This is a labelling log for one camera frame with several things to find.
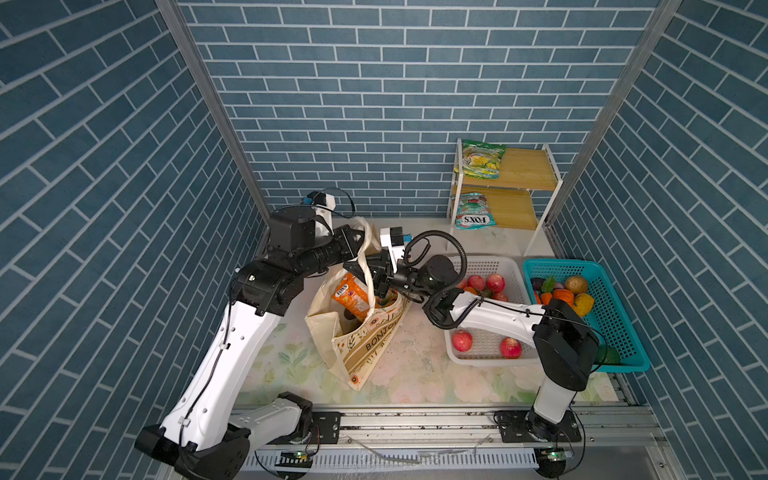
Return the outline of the orange Fox's candy bag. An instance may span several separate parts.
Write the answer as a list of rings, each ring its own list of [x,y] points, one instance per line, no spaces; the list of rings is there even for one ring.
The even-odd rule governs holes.
[[[332,294],[332,299],[360,321],[367,319],[371,309],[367,285],[353,273],[346,273]]]

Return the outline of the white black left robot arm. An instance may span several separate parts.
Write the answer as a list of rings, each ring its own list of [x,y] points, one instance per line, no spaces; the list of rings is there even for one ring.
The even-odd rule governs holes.
[[[305,279],[356,259],[370,239],[364,219],[334,227],[323,205],[273,213],[264,250],[233,278],[223,319],[191,383],[161,423],[142,428],[135,449],[187,479],[232,479],[266,444],[308,442],[310,401],[284,392],[241,415],[233,412],[235,401]]]

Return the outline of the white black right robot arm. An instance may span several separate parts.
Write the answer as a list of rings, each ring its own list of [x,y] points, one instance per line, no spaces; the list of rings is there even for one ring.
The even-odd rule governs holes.
[[[366,257],[367,264],[347,261],[344,268],[374,289],[391,289],[421,302],[434,326],[442,330],[469,327],[512,338],[536,350],[545,379],[526,416],[536,438],[553,441],[572,400],[586,389],[599,346],[594,330],[573,309],[559,300],[547,305],[524,305],[486,299],[458,287],[469,260],[459,253],[434,255],[418,266],[393,262],[387,251]]]

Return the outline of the cream canvas grocery bag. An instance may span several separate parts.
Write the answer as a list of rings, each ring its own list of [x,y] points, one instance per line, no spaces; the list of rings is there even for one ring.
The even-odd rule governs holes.
[[[365,256],[379,253],[381,246],[371,225],[361,217],[353,218],[349,226],[364,232],[359,259],[367,280],[370,279]],[[348,387],[361,390],[389,346],[404,318],[410,302],[393,290],[381,300],[367,286],[371,309],[367,319],[360,321],[332,299],[343,276],[348,273],[334,266],[319,287],[305,318],[315,346],[330,372]]]

